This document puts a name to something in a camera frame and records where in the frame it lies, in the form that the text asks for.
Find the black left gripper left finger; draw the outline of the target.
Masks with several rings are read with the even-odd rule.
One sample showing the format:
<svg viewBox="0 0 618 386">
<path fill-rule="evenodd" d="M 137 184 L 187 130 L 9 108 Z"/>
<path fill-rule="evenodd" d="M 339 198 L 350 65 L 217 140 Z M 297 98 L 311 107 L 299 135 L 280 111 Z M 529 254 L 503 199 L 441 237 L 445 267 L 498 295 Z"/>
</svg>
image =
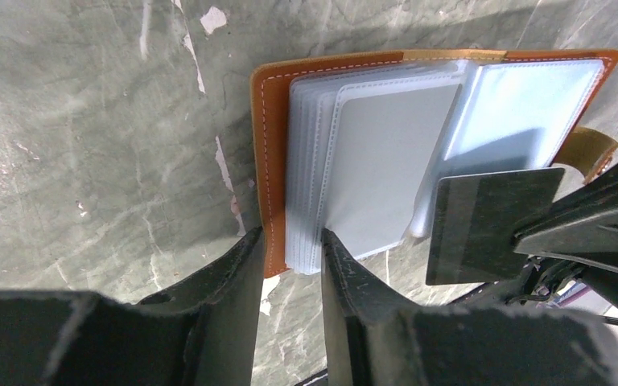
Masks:
<svg viewBox="0 0 618 386">
<path fill-rule="evenodd" d="M 0 290 L 0 385 L 248 385 L 260 228 L 135 304 L 93 291 Z"/>
</svg>

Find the brown leather card holder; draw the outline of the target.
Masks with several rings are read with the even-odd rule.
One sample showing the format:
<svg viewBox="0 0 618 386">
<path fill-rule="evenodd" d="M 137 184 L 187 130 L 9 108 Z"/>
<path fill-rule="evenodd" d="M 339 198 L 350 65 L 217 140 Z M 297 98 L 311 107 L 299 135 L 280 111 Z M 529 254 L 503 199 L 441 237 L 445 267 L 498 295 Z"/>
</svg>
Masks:
<svg viewBox="0 0 618 386">
<path fill-rule="evenodd" d="M 594 83 L 596 95 L 618 64 L 618 51 L 588 48 L 564 50 L 404 49 L 324 55 L 263 64 L 250 77 L 250 104 L 257 178 L 257 196 L 265 237 L 264 276 L 287 270 L 286 148 L 290 83 L 298 76 L 371 68 L 415 60 L 479 60 L 488 63 L 531 63 L 547 60 L 602 60 Z"/>
</svg>

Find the dark grey credit card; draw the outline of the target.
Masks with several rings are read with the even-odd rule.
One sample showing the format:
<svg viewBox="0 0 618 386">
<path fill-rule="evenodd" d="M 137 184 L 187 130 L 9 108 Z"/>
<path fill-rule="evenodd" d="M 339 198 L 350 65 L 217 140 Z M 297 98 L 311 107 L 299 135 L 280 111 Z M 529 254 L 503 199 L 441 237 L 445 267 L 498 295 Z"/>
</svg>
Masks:
<svg viewBox="0 0 618 386">
<path fill-rule="evenodd" d="M 399 244 L 460 85 L 354 84 L 338 93 L 324 226 L 356 258 Z"/>
</svg>

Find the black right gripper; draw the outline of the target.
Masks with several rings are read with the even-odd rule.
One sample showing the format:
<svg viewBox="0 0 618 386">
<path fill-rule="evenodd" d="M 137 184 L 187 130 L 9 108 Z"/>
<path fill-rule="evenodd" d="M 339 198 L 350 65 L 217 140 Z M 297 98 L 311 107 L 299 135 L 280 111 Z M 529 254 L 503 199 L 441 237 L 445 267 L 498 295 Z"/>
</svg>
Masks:
<svg viewBox="0 0 618 386">
<path fill-rule="evenodd" d="M 594 294 L 618 309 L 618 163 L 516 238 L 517 253 L 542 257 L 528 260 L 508 305 L 563 308 Z M 618 326 L 618 317 L 604 321 Z"/>
</svg>

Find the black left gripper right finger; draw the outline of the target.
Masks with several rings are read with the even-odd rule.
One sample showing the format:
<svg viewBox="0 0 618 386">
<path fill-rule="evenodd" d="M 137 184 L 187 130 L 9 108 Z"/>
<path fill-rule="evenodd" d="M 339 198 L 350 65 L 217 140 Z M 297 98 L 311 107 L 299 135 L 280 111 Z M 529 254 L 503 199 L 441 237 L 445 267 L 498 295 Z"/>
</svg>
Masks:
<svg viewBox="0 0 618 386">
<path fill-rule="evenodd" d="M 580 310 L 420 306 L 322 233 L 330 385 L 618 385 L 618 340 Z"/>
</svg>

